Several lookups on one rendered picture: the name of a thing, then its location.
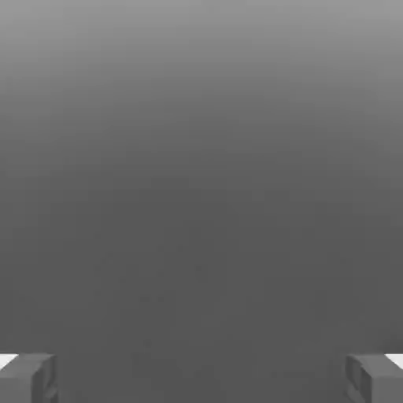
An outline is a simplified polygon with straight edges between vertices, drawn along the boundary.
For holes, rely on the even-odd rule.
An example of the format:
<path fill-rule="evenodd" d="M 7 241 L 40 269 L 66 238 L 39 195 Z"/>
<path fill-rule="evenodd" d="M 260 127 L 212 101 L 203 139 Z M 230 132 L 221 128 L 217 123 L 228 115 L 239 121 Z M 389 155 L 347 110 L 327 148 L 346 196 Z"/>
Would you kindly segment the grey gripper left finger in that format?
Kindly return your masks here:
<path fill-rule="evenodd" d="M 59 403 L 57 356 L 0 353 L 0 403 Z"/>

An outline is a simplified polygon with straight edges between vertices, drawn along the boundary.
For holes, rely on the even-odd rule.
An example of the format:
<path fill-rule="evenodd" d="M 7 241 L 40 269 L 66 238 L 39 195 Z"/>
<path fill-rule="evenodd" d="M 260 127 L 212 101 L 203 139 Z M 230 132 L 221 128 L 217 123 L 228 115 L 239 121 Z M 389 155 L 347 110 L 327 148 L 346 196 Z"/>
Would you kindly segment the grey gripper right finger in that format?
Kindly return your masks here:
<path fill-rule="evenodd" d="M 403 403 L 403 353 L 349 354 L 344 370 L 349 403 Z"/>

